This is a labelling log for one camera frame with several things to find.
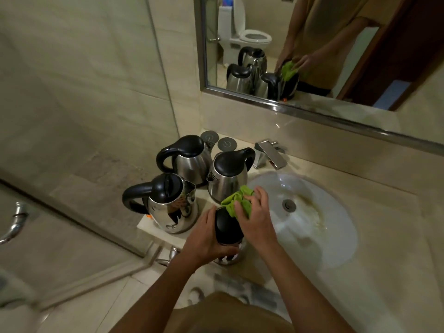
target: blue object on toilet tank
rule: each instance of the blue object on toilet tank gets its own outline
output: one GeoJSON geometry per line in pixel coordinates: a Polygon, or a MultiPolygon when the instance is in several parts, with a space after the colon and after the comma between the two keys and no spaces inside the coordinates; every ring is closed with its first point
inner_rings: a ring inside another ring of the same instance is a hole
{"type": "Polygon", "coordinates": [[[222,0],[222,5],[223,6],[232,7],[233,6],[233,0],[222,0]]]}

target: sink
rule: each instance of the sink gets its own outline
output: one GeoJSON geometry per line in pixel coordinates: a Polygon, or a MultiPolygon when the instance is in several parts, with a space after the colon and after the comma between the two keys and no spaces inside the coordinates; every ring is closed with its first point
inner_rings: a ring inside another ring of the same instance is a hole
{"type": "Polygon", "coordinates": [[[316,271],[346,263],[358,247],[350,215],[330,193],[303,177],[269,172],[248,187],[262,186],[269,196],[279,243],[298,264],[316,271]]]}

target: silver mirror frame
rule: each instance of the silver mirror frame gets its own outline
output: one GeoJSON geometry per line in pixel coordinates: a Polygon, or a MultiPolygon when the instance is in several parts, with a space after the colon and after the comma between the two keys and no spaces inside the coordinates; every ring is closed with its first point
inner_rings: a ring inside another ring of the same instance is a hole
{"type": "Polygon", "coordinates": [[[206,49],[206,13],[205,13],[205,0],[194,0],[194,18],[196,22],[196,41],[197,41],[197,57],[199,64],[199,82],[200,90],[210,95],[224,97],[232,100],[237,100],[247,104],[262,107],[267,110],[279,112],[292,117],[309,120],[314,123],[323,124],[326,126],[343,129],[349,132],[365,135],[371,138],[384,140],[393,144],[407,146],[417,149],[419,151],[425,151],[428,153],[444,156],[444,145],[437,142],[431,142],[427,140],[417,139],[408,135],[391,132],[385,129],[364,125],[361,123],[352,122],[339,117],[332,117],[329,115],[311,112],[308,106],[287,106],[274,102],[272,100],[258,98],[252,95],[244,95],[240,93],[234,93],[212,86],[208,83],[207,77],[207,49],[206,49]]]}

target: person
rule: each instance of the person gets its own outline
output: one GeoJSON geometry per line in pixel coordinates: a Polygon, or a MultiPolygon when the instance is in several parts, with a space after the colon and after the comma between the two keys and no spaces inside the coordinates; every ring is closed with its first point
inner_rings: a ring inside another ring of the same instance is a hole
{"type": "Polygon", "coordinates": [[[297,0],[275,71],[286,60],[299,68],[297,90],[327,96],[366,27],[389,22],[400,0],[297,0]]]}
{"type": "Polygon", "coordinates": [[[198,219],[182,252],[110,333],[354,332],[278,243],[265,190],[258,186],[253,196],[246,198],[252,204],[249,219],[240,204],[235,205],[242,232],[268,266],[292,323],[222,292],[195,305],[173,309],[197,268],[238,251],[235,246],[217,242],[213,207],[198,219]]]}

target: green cloth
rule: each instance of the green cloth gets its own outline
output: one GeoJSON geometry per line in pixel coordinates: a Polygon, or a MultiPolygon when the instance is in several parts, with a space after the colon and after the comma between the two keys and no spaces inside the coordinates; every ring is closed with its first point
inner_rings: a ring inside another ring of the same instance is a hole
{"type": "Polygon", "coordinates": [[[281,69],[282,72],[282,80],[284,82],[288,82],[297,72],[299,71],[298,68],[293,69],[294,63],[292,61],[286,62],[281,69]]]}
{"type": "Polygon", "coordinates": [[[244,195],[251,196],[253,195],[253,193],[254,190],[248,188],[246,185],[243,185],[241,186],[241,190],[223,200],[221,202],[221,206],[226,208],[226,211],[228,211],[231,217],[236,217],[237,219],[236,211],[234,210],[234,202],[239,201],[242,208],[244,209],[245,214],[247,214],[248,218],[250,218],[251,202],[245,199],[244,195]]]}

